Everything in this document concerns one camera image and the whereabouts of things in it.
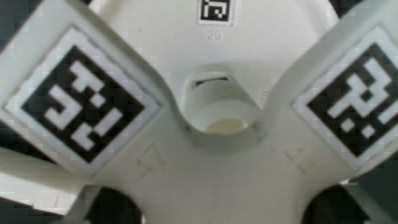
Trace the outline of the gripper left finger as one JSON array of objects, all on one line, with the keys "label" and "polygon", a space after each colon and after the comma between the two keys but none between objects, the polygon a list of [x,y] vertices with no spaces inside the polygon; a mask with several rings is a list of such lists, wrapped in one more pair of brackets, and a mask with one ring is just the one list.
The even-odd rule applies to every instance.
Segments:
[{"label": "gripper left finger", "polygon": [[143,212],[116,189],[86,185],[61,224],[143,224]]}]

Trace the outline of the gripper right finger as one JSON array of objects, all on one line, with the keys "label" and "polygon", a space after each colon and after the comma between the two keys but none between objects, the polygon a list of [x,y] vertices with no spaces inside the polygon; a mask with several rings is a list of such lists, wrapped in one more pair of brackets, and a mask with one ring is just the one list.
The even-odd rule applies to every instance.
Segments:
[{"label": "gripper right finger", "polygon": [[398,224],[358,184],[331,186],[308,204],[301,224]]}]

